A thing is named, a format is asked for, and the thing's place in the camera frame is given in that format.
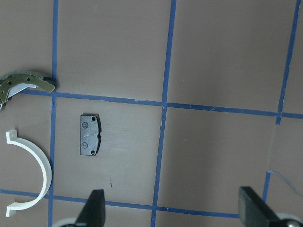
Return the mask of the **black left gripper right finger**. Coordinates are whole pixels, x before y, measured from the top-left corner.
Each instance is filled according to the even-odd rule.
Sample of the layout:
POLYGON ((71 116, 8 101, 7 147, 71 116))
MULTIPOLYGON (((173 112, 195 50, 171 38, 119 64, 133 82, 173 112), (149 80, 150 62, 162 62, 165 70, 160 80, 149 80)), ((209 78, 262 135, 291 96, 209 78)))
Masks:
POLYGON ((238 215, 244 227, 284 226, 284 222, 249 186, 239 188, 238 215))

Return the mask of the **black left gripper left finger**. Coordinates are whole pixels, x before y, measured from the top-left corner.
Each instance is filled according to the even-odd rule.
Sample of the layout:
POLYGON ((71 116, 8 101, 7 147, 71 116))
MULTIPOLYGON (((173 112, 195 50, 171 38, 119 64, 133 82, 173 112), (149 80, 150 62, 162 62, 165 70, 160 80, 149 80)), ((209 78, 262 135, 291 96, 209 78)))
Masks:
POLYGON ((103 227, 106 220, 104 190, 93 190, 78 215, 76 227, 103 227))

